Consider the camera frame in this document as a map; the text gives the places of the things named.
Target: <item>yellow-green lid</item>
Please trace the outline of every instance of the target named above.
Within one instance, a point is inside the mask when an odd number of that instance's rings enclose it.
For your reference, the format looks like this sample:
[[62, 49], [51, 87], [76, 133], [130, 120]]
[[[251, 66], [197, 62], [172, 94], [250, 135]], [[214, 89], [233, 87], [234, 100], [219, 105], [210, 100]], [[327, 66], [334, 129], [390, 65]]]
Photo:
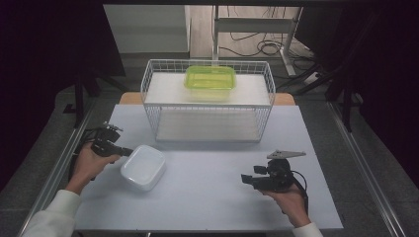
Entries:
[[235, 87], [235, 71], [227, 66], [190, 66], [186, 70], [185, 87], [231, 90]]

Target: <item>floor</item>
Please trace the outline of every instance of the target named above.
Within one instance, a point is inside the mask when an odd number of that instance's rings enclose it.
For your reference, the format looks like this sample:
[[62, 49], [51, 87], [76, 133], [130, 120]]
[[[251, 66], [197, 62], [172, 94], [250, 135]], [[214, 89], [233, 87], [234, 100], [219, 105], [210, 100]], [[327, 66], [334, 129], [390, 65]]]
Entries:
[[[203, 12], [198, 15], [207, 19], [210, 7], [206, 11], [204, 9], [201, 10]], [[263, 14], [264, 12], [262, 11], [263, 9], [260, 10], [256, 16], [262, 16], [261, 13]], [[239, 8], [236, 9], [236, 12], [240, 16], [244, 14], [240, 12]], [[194, 44], [200, 42], [200, 39], [208, 38], [208, 36], [201, 38], [194, 37], [197, 34], [203, 34], [201, 31], [198, 32], [195, 32], [193, 35], [195, 41], [192, 41], [191, 57], [194, 55], [199, 58], [209, 58], [210, 41], [209, 44], [200, 43], [200, 47], [194, 49]], [[254, 45], [257, 42], [258, 39], [255, 39], [253, 42], [248, 42], [248, 46], [239, 46], [235, 49], [243, 49], [242, 53], [251, 53], [251, 50], [253, 50], [251, 48], [255, 48]], [[220, 45], [231, 48], [235, 46], [234, 42], [228, 44], [222, 40], [220, 41]], [[293, 43], [293, 48], [295, 48], [295, 52], [299, 55], [310, 55], [310, 52], [297, 41]], [[145, 63], [149, 58], [181, 58], [187, 56], [152, 53], [122, 55], [126, 77], [116, 79], [131, 90], [138, 91], [141, 75], [145, 68]], [[221, 57], [236, 56], [233, 54], [222, 54]], [[278, 59], [277, 55], [274, 58], [271, 57], [266, 60], [269, 61], [273, 74], [277, 76], [276, 85], [284, 85], [284, 83], [290, 81], [285, 72], [284, 65]], [[299, 67], [302, 69], [309, 67], [310, 63], [310, 61], [305, 61]], [[106, 82], [100, 79], [98, 79], [98, 82], [102, 88], [102, 94], [96, 98], [95, 112], [89, 121], [88, 127], [96, 126], [108, 119], [112, 114], [114, 105], [119, 102], [122, 94], [121, 91]], [[279, 90], [291, 92], [304, 86], [305, 83], [303, 81], [295, 81], [295, 83], [289, 83], [288, 86], [281, 87]], [[360, 177], [358, 167], [324, 100], [323, 93], [327, 89], [327, 86], [325, 84], [302, 96], [294, 97], [303, 115], [327, 184], [345, 227], [344, 230], [326, 230], [323, 234], [324, 236], [390, 236], [385, 223], [382, 221], [376, 203], [371, 198], [364, 180]], [[66, 141], [73, 132], [75, 117], [72, 114], [64, 114], [62, 111], [67, 104], [72, 103], [74, 103], [74, 92], [72, 88], [65, 89], [56, 96], [56, 108], [50, 117], [49, 123], [44, 128], [37, 143], [34, 144], [25, 162], [0, 194], [1, 237], [17, 235], [38, 193], [42, 189], [43, 183], [53, 168], [56, 158], [60, 156], [64, 149]], [[370, 168], [374, 171], [377, 182], [404, 227], [405, 236], [419, 236], [419, 226], [417, 226], [419, 221], [418, 189], [409, 180], [391, 153], [365, 123], [362, 116], [358, 113], [358, 108], [352, 109], [351, 125], [353, 135], [368, 160]], [[65, 182], [66, 175], [62, 177], [58, 188], [62, 188]], [[267, 235], [292, 236], [290, 232], [268, 233]], [[138, 236], [138, 234], [99, 232], [84, 233], [84, 236]]]

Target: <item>wall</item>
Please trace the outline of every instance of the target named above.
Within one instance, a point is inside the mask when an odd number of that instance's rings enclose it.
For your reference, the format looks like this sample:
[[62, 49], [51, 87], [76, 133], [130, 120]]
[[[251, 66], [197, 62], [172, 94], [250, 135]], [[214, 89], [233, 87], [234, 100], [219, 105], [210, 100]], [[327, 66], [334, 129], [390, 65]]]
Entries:
[[189, 6], [104, 8], [120, 53], [189, 51]]

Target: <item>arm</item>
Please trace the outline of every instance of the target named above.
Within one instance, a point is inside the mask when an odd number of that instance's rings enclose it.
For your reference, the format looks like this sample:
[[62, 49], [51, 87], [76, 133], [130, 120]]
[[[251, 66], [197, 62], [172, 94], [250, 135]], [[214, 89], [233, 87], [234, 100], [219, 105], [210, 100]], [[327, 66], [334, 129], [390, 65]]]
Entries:
[[117, 161], [120, 156], [100, 157], [90, 149], [91, 143], [83, 146], [77, 158], [74, 174], [65, 190], [58, 191], [51, 204], [34, 215], [28, 223], [24, 236], [71, 236], [74, 216], [80, 205], [80, 194], [93, 177], [105, 166]]
[[312, 223], [308, 214], [305, 212], [304, 199], [296, 185], [292, 185], [286, 193], [274, 193], [269, 191], [261, 191], [265, 196], [274, 199], [295, 227], [293, 235], [295, 237], [321, 237], [323, 236], [315, 223]]

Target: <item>white sleeve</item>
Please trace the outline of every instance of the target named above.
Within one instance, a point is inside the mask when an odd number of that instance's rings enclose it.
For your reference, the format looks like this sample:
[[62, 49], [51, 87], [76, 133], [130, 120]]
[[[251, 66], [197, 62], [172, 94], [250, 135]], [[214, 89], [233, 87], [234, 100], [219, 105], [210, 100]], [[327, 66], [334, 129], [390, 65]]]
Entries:
[[314, 222], [311, 222], [302, 227], [293, 230], [293, 236], [295, 237], [323, 237], [320, 230], [317, 228]]
[[74, 215], [80, 205], [79, 195], [60, 190], [51, 204], [32, 217], [23, 236], [71, 236], [75, 226]]

